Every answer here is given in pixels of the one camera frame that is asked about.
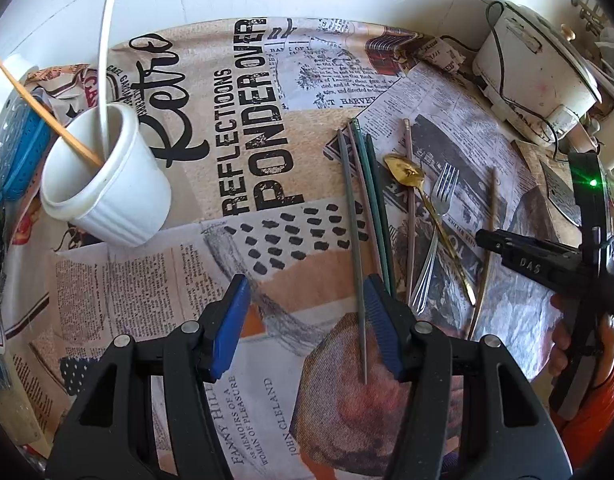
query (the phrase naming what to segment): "white plastic stick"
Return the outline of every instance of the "white plastic stick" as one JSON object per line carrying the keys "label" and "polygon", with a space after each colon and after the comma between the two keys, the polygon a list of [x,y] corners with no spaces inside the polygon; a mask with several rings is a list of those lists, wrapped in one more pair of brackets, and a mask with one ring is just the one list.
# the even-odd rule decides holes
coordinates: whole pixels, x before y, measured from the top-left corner
{"label": "white plastic stick", "polygon": [[106,114],[106,56],[113,9],[114,0],[104,0],[103,20],[100,25],[100,44],[98,45],[98,117],[100,118],[100,140],[104,160],[109,157],[109,127]]}

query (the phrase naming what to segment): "wooden stick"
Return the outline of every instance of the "wooden stick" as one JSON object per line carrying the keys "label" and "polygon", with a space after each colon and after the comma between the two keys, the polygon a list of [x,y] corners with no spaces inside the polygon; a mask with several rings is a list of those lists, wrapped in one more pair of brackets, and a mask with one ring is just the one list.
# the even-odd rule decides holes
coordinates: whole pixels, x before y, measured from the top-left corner
{"label": "wooden stick", "polygon": [[102,168],[103,161],[100,157],[90,150],[87,146],[85,146],[82,142],[80,142],[76,137],[70,134],[67,131],[67,128],[62,126],[25,88],[20,84],[19,81],[16,80],[7,70],[4,65],[2,65],[0,61],[0,69],[4,72],[7,79],[14,86],[16,91],[20,94],[20,97],[23,98],[27,104],[36,112],[44,122],[46,122],[54,132],[56,132],[59,136],[61,136],[64,141],[69,144],[69,147],[77,152],[83,158],[86,158],[90,163],[92,163],[97,168]]}
{"label": "wooden stick", "polygon": [[[402,120],[405,126],[405,155],[414,162],[414,153],[411,148],[411,124],[409,119]],[[407,188],[407,296],[405,303],[411,306],[411,293],[414,283],[414,251],[416,250],[416,192],[413,188]]]}
{"label": "wooden stick", "polygon": [[[488,228],[490,231],[494,231],[496,226],[496,215],[498,214],[498,171],[496,166],[492,168],[492,198],[490,203],[490,224]],[[467,339],[470,340],[474,335],[476,329],[476,323],[478,323],[478,317],[481,315],[482,300],[485,298],[485,292],[487,291],[487,282],[490,278],[490,270],[492,268],[492,253],[485,251],[485,266],[481,272],[481,286],[478,289],[478,298],[476,298],[476,305],[474,305],[474,314],[472,316],[472,322],[469,325],[469,332],[467,333]]]}

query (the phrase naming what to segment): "finger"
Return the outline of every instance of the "finger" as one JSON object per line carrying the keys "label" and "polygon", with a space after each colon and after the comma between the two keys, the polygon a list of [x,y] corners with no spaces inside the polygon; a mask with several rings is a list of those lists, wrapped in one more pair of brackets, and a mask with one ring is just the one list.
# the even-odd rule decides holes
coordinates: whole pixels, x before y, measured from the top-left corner
{"label": "finger", "polygon": [[550,375],[558,377],[568,364],[567,355],[556,346],[552,347],[549,352],[549,361],[547,362],[547,371]]}
{"label": "finger", "polygon": [[598,326],[598,336],[603,343],[603,355],[598,362],[594,386],[600,386],[614,369],[614,318],[605,314]]}
{"label": "finger", "polygon": [[565,302],[565,298],[562,294],[555,294],[553,295],[549,302],[552,304],[552,307],[560,310],[561,312],[563,311],[563,309],[565,308],[564,302]]}
{"label": "finger", "polygon": [[552,341],[561,350],[566,350],[572,344],[572,337],[567,332],[567,327],[563,321],[559,321],[552,332]]}

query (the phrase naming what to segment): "white rice cooker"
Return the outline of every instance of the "white rice cooker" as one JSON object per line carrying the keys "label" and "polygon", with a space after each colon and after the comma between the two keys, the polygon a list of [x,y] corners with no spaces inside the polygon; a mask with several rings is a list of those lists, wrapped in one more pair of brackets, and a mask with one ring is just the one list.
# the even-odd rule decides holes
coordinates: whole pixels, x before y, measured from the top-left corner
{"label": "white rice cooker", "polygon": [[[540,14],[507,2],[495,30],[505,64],[503,95],[547,119],[559,140],[595,102],[601,102],[584,59]],[[493,34],[482,45],[472,68],[484,79],[482,92],[492,102],[496,117],[509,121],[539,146],[554,142],[544,121],[507,104],[498,94],[500,59]]]}

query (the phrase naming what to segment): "wooden skewer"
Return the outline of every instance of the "wooden skewer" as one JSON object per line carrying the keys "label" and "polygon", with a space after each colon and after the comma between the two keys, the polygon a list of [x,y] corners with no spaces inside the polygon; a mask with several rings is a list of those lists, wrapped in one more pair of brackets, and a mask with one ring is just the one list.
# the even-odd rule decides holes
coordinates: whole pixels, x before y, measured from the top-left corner
{"label": "wooden skewer", "polygon": [[[496,215],[498,214],[498,170],[494,166],[492,168],[492,201],[490,204],[490,212],[492,214],[490,218],[490,224],[488,228],[490,231],[494,231],[496,228]],[[481,286],[478,289],[478,298],[476,299],[476,305],[474,305],[474,314],[472,315],[472,322],[469,326],[469,331],[467,333],[467,339],[471,340],[472,336],[474,336],[474,330],[476,329],[476,323],[478,323],[478,318],[481,315],[481,306],[482,300],[485,298],[485,292],[487,291],[487,283],[490,278],[492,270],[492,253],[490,251],[485,251],[485,266],[481,271]]]}
{"label": "wooden skewer", "polygon": [[7,70],[4,65],[2,65],[0,61],[0,69],[4,72],[7,79],[14,86],[16,91],[20,94],[20,97],[23,98],[27,104],[36,112],[44,122],[46,122],[54,132],[56,132],[59,136],[61,136],[64,141],[69,144],[69,147],[77,152],[83,158],[86,158],[97,168],[102,168],[103,161],[101,158],[90,150],[87,146],[85,146],[82,142],[80,142],[76,137],[70,134],[67,131],[67,128],[62,126],[33,96],[20,84],[19,81],[16,80]]}

